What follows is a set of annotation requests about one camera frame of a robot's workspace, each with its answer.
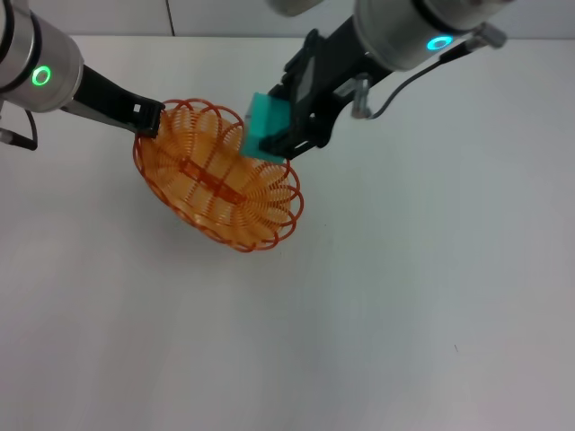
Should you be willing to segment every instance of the green led ring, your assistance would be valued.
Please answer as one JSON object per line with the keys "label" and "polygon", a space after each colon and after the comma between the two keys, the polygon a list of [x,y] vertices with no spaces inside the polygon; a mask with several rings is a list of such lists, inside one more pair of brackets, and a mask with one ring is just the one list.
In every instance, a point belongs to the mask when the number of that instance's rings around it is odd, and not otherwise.
{"label": "green led ring", "polygon": [[[40,82],[38,80],[38,75],[41,74],[42,72],[46,74],[46,77],[44,78],[44,80],[42,82]],[[37,87],[41,87],[42,85],[46,85],[48,83],[51,76],[52,76],[52,71],[50,70],[50,68],[48,66],[37,67],[36,70],[34,70],[34,72],[32,73],[32,83],[34,85],[36,85]]]}

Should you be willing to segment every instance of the green sponge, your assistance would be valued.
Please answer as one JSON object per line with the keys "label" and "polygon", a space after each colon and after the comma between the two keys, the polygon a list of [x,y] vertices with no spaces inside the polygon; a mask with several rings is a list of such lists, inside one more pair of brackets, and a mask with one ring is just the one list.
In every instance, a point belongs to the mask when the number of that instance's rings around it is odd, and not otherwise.
{"label": "green sponge", "polygon": [[245,116],[245,135],[240,154],[245,157],[272,163],[283,163],[280,155],[260,149],[261,141],[289,130],[290,108],[288,101],[275,99],[267,94],[253,95],[252,105]]}

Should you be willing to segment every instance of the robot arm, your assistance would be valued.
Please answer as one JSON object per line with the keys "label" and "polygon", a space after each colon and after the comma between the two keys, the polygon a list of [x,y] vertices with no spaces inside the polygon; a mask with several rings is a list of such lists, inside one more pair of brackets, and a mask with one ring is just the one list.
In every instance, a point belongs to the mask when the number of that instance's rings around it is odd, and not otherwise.
{"label": "robot arm", "polygon": [[[289,15],[322,2],[267,1]],[[420,65],[454,38],[474,34],[463,51],[501,45],[500,33],[484,23],[510,1],[356,0],[355,14],[338,30],[329,38],[311,31],[286,64],[281,83],[269,96],[287,102],[289,124],[283,132],[263,138],[259,149],[292,159],[326,146],[348,103],[354,102],[355,117],[365,117],[370,86]],[[127,92],[86,66],[75,42],[31,12],[28,0],[0,2],[0,103],[9,101],[32,112],[60,109],[141,135],[157,135],[162,103]],[[444,56],[454,59],[451,51]],[[25,138],[16,137],[0,129],[0,140],[31,148],[22,143]]]}
{"label": "robot arm", "polygon": [[[322,0],[267,0],[282,13],[301,13]],[[289,103],[289,127],[267,136],[260,151],[293,159],[330,141],[343,108],[368,118],[367,93],[393,72],[408,71],[456,38],[472,34],[442,64],[483,46],[500,48],[505,34],[485,22],[513,0],[356,0],[355,14],[330,37],[310,32],[269,96]]]}
{"label": "robot arm", "polygon": [[27,0],[0,4],[0,100],[32,112],[60,109],[146,136],[157,134],[164,108],[86,66],[72,38],[35,15]]}

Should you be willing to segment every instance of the orange wire basket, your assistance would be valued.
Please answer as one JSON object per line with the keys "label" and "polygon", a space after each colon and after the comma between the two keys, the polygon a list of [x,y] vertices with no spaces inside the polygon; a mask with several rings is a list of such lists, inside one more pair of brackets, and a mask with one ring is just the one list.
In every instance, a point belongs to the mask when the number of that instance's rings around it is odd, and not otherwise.
{"label": "orange wire basket", "polygon": [[201,99],[170,100],[156,139],[136,136],[134,162],[152,191],[214,241],[242,251],[269,250],[296,230],[304,211],[289,161],[239,154],[243,121]]}

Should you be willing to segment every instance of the white tabletop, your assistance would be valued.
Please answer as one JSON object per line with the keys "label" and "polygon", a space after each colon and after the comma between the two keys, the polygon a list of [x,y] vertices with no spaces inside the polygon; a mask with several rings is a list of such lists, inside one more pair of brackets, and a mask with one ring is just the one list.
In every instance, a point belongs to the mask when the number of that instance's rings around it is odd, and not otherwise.
{"label": "white tabletop", "polygon": [[[242,113],[301,44],[76,40]],[[38,115],[36,153],[0,147],[0,429],[574,429],[573,70],[575,41],[515,41],[346,110],[295,160],[295,234],[249,255],[164,207],[129,132]]]}

